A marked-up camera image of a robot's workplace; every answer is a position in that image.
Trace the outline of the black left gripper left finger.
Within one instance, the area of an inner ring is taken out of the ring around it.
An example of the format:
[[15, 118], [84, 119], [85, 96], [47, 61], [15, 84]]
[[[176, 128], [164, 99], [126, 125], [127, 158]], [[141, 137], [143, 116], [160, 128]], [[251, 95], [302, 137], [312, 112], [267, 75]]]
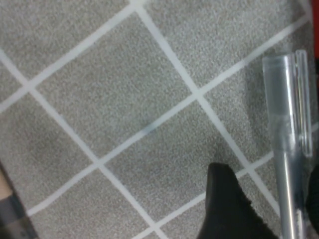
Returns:
[[256, 213], [232, 168], [213, 162], [208, 166], [205, 218], [199, 239], [276, 239]]

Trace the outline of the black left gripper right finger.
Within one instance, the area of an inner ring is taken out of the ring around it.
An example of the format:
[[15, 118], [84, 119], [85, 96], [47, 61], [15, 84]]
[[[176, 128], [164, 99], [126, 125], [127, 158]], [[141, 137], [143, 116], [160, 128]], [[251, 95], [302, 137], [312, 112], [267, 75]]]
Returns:
[[319, 224], [319, 167], [311, 172], [308, 184], [306, 210], [312, 225]]

